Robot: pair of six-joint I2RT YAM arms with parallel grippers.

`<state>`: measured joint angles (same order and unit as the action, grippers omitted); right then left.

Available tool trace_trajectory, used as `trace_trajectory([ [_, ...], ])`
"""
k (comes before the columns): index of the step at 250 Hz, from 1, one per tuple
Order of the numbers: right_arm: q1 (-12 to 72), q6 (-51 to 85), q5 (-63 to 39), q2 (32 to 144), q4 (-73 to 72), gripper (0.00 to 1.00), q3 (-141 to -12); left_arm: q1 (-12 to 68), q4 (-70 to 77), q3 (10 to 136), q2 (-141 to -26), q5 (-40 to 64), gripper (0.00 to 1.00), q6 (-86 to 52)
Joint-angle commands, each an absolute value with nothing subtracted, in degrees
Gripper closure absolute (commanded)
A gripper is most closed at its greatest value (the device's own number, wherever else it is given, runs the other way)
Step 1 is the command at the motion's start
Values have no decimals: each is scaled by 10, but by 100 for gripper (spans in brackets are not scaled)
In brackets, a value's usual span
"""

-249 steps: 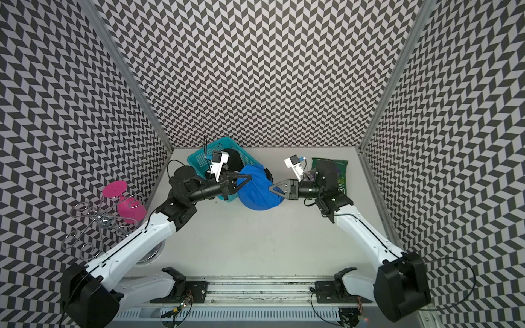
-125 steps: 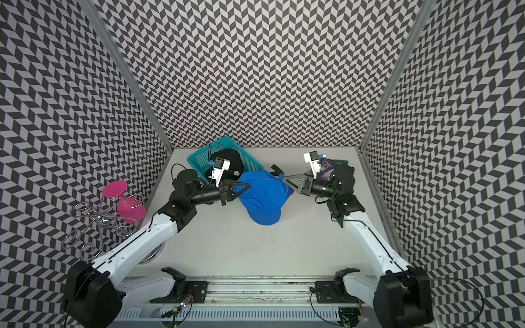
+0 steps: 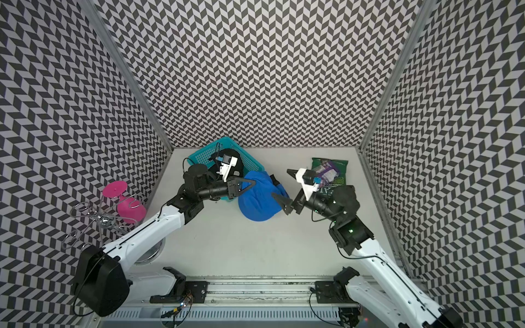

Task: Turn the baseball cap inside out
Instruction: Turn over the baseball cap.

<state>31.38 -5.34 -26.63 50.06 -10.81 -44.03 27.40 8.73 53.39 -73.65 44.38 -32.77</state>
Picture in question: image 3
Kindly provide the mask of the blue baseball cap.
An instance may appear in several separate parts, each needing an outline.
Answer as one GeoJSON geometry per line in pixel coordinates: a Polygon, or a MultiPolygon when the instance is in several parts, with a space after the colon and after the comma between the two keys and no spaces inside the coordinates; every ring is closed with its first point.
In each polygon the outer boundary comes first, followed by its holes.
{"type": "Polygon", "coordinates": [[[289,195],[274,175],[268,175],[265,171],[250,171],[245,179],[256,182],[254,187],[238,197],[239,209],[246,218],[255,222],[267,221],[282,210],[272,194],[287,198],[289,195]]]}

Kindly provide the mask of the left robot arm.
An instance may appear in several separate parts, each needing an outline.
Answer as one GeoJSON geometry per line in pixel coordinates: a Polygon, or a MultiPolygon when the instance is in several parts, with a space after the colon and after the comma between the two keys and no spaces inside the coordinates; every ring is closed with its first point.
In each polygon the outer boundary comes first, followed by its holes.
{"type": "Polygon", "coordinates": [[[256,181],[238,176],[215,180],[204,164],[189,167],[183,179],[178,193],[139,227],[101,248],[82,251],[72,283],[75,301],[106,317],[136,299],[181,303],[188,298],[185,275],[170,266],[151,274],[132,275],[129,270],[154,245],[194,219],[206,200],[237,198],[256,181]]]}

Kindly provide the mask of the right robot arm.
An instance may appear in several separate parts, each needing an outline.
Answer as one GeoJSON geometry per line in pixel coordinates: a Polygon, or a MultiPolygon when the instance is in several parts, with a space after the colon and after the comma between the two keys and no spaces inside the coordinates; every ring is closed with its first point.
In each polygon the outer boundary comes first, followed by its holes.
{"type": "Polygon", "coordinates": [[[463,327],[463,318],[423,292],[384,251],[373,232],[358,217],[355,187],[337,187],[330,196],[319,194],[319,179],[311,169],[288,169],[301,189],[295,199],[273,194],[285,214],[313,210],[331,221],[329,235],[340,255],[356,260],[381,286],[373,288],[360,273],[346,267],[334,276],[336,288],[389,327],[463,327]]]}

